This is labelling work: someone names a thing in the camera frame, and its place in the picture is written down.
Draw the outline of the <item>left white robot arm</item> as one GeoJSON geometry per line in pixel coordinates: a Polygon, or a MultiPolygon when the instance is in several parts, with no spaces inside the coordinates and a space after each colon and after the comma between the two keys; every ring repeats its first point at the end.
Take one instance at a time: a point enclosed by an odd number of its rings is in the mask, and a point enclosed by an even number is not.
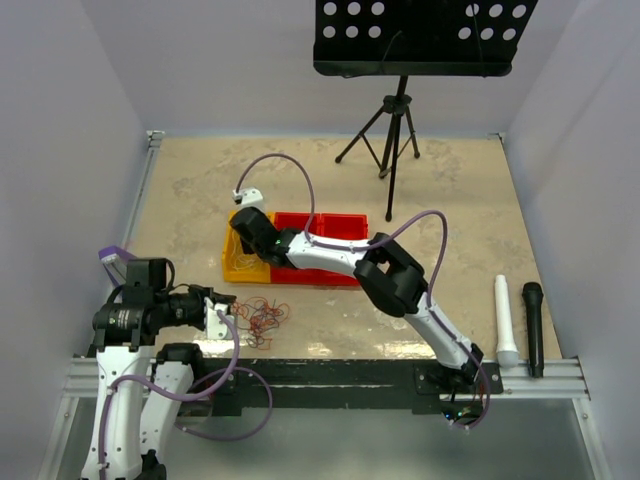
{"type": "Polygon", "coordinates": [[[166,258],[133,258],[123,282],[93,319],[98,392],[83,479],[164,479],[165,450],[182,404],[207,380],[195,343],[155,348],[158,333],[189,326],[215,339],[239,339],[233,295],[190,284],[175,290],[166,258]]]}

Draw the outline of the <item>yellow plastic bin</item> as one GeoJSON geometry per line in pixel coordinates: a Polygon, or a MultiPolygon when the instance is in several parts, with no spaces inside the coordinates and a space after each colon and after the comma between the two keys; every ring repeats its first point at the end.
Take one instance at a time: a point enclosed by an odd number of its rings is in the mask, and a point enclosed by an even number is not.
{"type": "Polygon", "coordinates": [[[239,235],[227,225],[222,249],[223,278],[229,283],[269,284],[271,267],[255,254],[245,254],[239,235]]]}

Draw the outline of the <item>red double compartment bin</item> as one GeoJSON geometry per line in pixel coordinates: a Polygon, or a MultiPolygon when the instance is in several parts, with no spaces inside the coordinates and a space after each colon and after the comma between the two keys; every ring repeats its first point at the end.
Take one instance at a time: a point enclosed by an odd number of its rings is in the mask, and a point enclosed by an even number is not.
{"type": "MultiPolygon", "coordinates": [[[[303,230],[309,214],[276,212],[274,225],[278,229],[291,227],[303,230]]],[[[369,237],[368,217],[364,214],[319,213],[314,216],[309,232],[340,240],[361,240],[369,237]]],[[[323,270],[291,270],[270,268],[272,284],[310,285],[318,287],[355,287],[357,281],[346,275],[323,270]]]]}

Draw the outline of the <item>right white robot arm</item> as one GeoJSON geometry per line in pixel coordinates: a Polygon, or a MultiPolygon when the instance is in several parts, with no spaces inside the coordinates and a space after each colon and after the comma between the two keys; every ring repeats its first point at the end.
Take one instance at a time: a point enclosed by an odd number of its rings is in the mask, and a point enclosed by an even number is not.
{"type": "Polygon", "coordinates": [[[488,382],[483,352],[447,318],[433,298],[433,282],[392,235],[340,240],[295,228],[278,229],[256,207],[232,215],[230,227],[244,248],[272,267],[320,270],[355,279],[384,314],[404,319],[427,343],[442,369],[442,382],[459,393],[488,382]]]}

